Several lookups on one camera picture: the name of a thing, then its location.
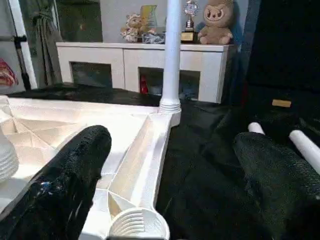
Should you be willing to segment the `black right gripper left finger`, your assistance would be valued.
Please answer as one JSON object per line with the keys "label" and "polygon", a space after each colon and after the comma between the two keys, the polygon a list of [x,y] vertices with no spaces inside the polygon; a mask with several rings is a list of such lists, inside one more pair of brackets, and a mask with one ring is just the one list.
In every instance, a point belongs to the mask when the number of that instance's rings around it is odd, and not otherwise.
{"label": "black right gripper left finger", "polygon": [[77,240],[111,146],[102,125],[75,135],[1,212],[0,238]]}

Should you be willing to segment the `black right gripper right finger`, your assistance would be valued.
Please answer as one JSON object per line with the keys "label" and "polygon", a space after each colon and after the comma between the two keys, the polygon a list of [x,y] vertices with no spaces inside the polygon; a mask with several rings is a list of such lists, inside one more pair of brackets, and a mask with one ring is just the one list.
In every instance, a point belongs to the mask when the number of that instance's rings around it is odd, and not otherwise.
{"label": "black right gripper right finger", "polygon": [[266,135],[239,133],[233,149],[275,240],[320,238],[320,176],[289,147]]}

